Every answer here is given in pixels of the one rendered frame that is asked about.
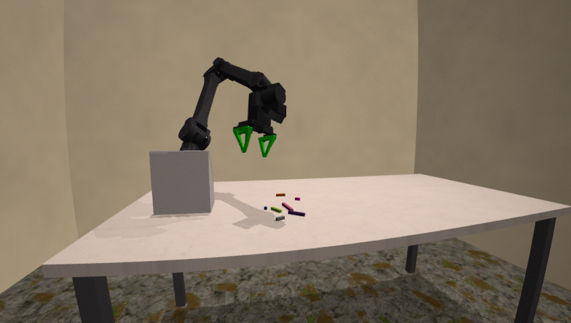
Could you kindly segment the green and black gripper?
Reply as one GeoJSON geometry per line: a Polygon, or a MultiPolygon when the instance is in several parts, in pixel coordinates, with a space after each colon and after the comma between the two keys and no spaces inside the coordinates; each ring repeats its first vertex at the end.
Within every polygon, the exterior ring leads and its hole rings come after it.
{"type": "Polygon", "coordinates": [[[246,153],[246,150],[248,148],[248,143],[250,141],[250,136],[251,133],[253,133],[253,131],[258,132],[258,134],[260,133],[264,133],[263,137],[259,137],[259,144],[260,144],[260,148],[261,148],[261,153],[263,157],[267,157],[267,154],[269,153],[269,150],[272,146],[272,144],[274,143],[274,141],[277,138],[277,134],[273,133],[273,127],[261,123],[257,120],[254,119],[250,119],[250,108],[248,108],[248,120],[246,121],[242,121],[238,123],[237,127],[233,127],[233,133],[239,143],[239,146],[241,148],[241,151],[243,153],[246,153]],[[245,142],[244,142],[244,146],[242,143],[242,139],[241,139],[241,134],[245,134],[245,142]],[[266,152],[265,152],[265,145],[264,142],[269,141],[269,144],[267,146],[266,152]]]}

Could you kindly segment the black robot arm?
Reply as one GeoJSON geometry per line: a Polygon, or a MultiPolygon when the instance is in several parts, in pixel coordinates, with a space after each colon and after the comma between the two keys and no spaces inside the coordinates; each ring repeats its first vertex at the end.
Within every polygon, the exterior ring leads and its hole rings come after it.
{"type": "Polygon", "coordinates": [[[207,120],[217,86],[226,79],[240,82],[253,91],[248,95],[250,119],[271,126],[271,120],[281,124],[286,117],[285,89],[280,83],[272,84],[261,72],[248,71],[218,57],[203,77],[204,85],[194,115],[185,120],[178,134],[178,138],[184,141],[180,150],[205,150],[210,144],[211,131],[207,129],[207,120]]]}

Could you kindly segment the pink rod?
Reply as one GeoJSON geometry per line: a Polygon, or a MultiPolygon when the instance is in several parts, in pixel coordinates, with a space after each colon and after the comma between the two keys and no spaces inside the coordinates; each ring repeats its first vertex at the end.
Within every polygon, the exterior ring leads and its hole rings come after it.
{"type": "Polygon", "coordinates": [[[290,206],[288,206],[285,203],[281,203],[282,206],[284,206],[288,211],[294,211],[293,208],[291,208],[290,206]]]}

